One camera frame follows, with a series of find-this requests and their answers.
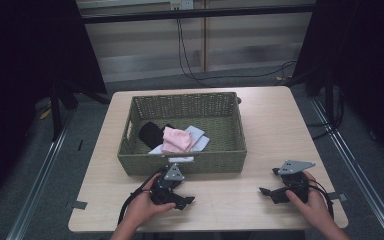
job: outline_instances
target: gray carpet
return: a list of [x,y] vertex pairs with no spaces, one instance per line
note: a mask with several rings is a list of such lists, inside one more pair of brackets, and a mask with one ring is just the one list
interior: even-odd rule
[[[226,76],[252,74],[261,75],[276,70],[273,68],[257,68],[229,70],[214,73],[196,74],[205,76]],[[203,81],[210,87],[236,86],[272,86],[277,84],[274,76],[282,73],[258,78],[217,78]],[[124,81],[107,85],[108,98],[116,91],[202,88],[196,81],[185,76],[168,76],[153,79]],[[306,96],[304,86],[291,88],[299,109],[306,123],[319,122],[310,99]],[[72,233],[67,225],[71,209],[66,205],[76,199],[87,169],[93,148],[104,120],[107,107],[84,97],[77,96],[80,101],[78,109],[68,125],[64,144],[56,158],[40,202],[32,216],[24,239],[109,239],[111,233],[81,234]],[[345,114],[339,130],[351,151],[355,155],[369,180],[384,200],[384,146],[372,140],[369,128],[349,105],[345,105]],[[323,128],[309,128],[312,136],[324,131]],[[23,201],[27,198],[37,173],[51,145],[52,121],[35,119],[27,135],[25,149],[12,175],[0,190],[0,239],[5,239]],[[338,150],[329,136],[315,140],[316,147],[324,162],[336,190],[345,193],[349,198],[343,207],[349,218],[349,226],[345,231],[352,239],[384,239],[384,229],[365,200],[353,177],[349,173]],[[264,232],[253,232],[249,239],[272,239],[273,235]],[[222,239],[218,233],[178,233],[167,234],[175,239]],[[291,239],[290,236],[278,235],[278,239]],[[305,232],[306,239],[323,239],[315,230]],[[137,234],[136,239],[152,239],[152,234]]]

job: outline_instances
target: wooden table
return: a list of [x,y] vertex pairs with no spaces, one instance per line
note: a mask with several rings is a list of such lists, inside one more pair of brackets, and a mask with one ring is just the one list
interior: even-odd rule
[[[285,160],[315,162],[309,172],[328,192],[334,188],[320,160],[295,100],[286,87],[213,88],[117,92],[109,106],[92,154],[78,201],[85,210],[74,209],[69,228],[74,232],[113,231],[124,201],[147,178],[129,177],[117,151],[132,96],[234,91],[239,105],[247,145],[241,174],[185,174],[175,189],[180,196],[196,199],[183,211],[157,215],[139,231],[241,231],[297,230],[310,226],[291,203],[274,204],[259,187],[283,187],[272,168]],[[348,219],[341,203],[334,200],[335,221],[344,228]]]

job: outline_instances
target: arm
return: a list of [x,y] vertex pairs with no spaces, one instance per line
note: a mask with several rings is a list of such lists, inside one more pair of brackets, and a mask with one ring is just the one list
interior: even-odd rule
[[128,240],[131,239],[136,229],[138,229],[143,223],[150,220],[155,214],[167,212],[173,209],[175,203],[167,203],[162,205],[155,205],[150,197],[149,191],[154,180],[159,176],[156,174],[143,188],[133,201],[129,204],[123,221],[115,229],[111,240]]
[[[314,177],[304,171],[308,179],[315,181]],[[309,184],[315,186],[316,183],[309,181]],[[349,240],[345,232],[336,225],[330,216],[323,196],[316,190],[310,188],[308,193],[308,202],[303,203],[292,191],[286,191],[289,200],[298,208],[305,220],[319,230],[326,239]]]

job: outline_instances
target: pink towel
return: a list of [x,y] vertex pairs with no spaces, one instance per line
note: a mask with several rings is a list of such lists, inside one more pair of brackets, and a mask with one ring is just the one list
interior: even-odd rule
[[163,152],[189,152],[194,144],[190,132],[169,127],[165,127],[163,139]]

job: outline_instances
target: wicker basket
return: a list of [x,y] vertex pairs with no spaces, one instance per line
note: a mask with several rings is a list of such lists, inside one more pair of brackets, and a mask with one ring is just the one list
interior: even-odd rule
[[[147,122],[178,129],[193,125],[205,131],[210,142],[202,152],[148,154],[139,139]],[[168,164],[168,158],[194,157],[181,163],[182,173],[239,173],[246,157],[238,98],[235,92],[136,96],[121,139],[118,158],[128,175],[149,175]]]

